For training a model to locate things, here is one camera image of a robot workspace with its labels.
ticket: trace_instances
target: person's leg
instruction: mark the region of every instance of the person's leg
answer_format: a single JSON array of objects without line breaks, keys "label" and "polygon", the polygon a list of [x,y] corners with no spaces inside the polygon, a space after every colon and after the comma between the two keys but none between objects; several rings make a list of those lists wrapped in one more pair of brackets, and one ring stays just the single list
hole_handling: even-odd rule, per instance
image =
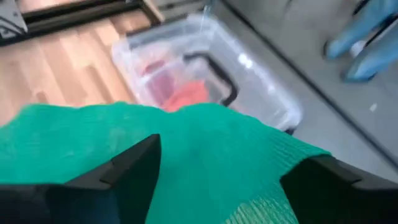
[{"label": "person's leg", "polygon": [[349,70],[343,74],[347,82],[369,80],[378,71],[385,69],[398,59],[398,23],[379,40],[366,47],[354,60]]},{"label": "person's leg", "polygon": [[398,11],[398,0],[370,0],[346,29],[325,46],[325,57],[334,59]]}]

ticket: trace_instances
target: clear plastic box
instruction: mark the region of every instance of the clear plastic box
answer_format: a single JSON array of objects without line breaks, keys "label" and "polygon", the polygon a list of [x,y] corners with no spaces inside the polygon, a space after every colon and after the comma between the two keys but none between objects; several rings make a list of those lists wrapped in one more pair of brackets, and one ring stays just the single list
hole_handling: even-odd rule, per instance
[{"label": "clear plastic box", "polygon": [[113,61],[137,102],[175,111],[214,102],[280,130],[295,128],[295,98],[216,19],[195,14],[115,43]]}]

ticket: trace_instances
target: green knit fabric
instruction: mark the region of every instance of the green knit fabric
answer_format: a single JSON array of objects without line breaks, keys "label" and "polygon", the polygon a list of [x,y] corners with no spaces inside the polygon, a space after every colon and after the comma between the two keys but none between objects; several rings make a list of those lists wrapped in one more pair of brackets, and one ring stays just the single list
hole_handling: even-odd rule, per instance
[{"label": "green knit fabric", "polygon": [[0,182],[64,183],[159,133],[147,223],[295,223],[279,179],[322,149],[219,105],[32,105],[0,129]]}]

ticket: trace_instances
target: black container handle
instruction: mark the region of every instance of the black container handle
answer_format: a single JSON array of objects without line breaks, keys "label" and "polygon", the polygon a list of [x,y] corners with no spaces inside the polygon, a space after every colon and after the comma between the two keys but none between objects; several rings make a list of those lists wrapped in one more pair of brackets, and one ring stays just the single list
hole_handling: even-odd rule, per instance
[{"label": "black container handle", "polygon": [[222,79],[231,89],[231,94],[229,94],[229,97],[221,100],[221,104],[224,106],[229,106],[235,99],[238,97],[238,88],[236,87],[235,83],[232,81],[231,77],[223,70],[216,61],[208,55],[208,53],[203,53],[203,52],[198,52],[198,53],[193,53],[193,54],[186,54],[183,56],[184,62],[190,62],[191,60],[194,60],[196,58],[203,58],[205,59],[210,67],[214,70],[216,76],[220,79]]}]

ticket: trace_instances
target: wooden floor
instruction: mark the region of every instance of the wooden floor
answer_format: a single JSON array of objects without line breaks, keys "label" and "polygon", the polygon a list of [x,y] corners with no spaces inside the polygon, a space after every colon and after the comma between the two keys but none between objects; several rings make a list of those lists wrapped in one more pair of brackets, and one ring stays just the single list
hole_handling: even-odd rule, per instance
[{"label": "wooden floor", "polygon": [[[67,1],[19,0],[19,4],[29,11]],[[145,26],[149,21],[144,13],[134,11],[0,48],[0,125],[29,103],[134,102],[110,49],[127,31]]]}]

